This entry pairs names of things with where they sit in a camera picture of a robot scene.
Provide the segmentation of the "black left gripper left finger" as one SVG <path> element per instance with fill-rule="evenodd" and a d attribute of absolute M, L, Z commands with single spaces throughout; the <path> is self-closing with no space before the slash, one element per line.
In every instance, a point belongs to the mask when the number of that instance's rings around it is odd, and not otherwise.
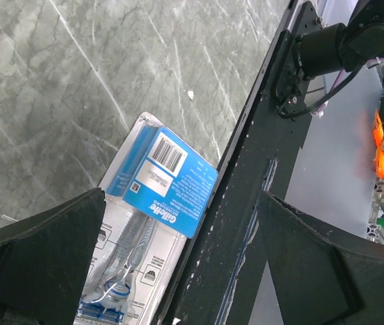
<path fill-rule="evenodd" d="M 0 324 L 72 324 L 106 208 L 94 188 L 0 228 Z"/>

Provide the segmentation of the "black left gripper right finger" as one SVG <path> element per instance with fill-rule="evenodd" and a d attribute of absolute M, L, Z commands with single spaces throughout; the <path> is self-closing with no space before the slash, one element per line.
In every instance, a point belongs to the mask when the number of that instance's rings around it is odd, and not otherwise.
<path fill-rule="evenodd" d="M 285 324 L 384 324 L 384 245 L 269 192 L 259 223 Z"/>

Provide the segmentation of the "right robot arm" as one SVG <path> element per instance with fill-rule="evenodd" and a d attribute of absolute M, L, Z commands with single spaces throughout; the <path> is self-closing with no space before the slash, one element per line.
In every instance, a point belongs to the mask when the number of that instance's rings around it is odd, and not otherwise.
<path fill-rule="evenodd" d="M 347 25 L 305 34 L 294 52 L 298 67 L 310 78 L 338 70 L 352 72 L 384 56 L 384 0 L 358 1 Z"/>

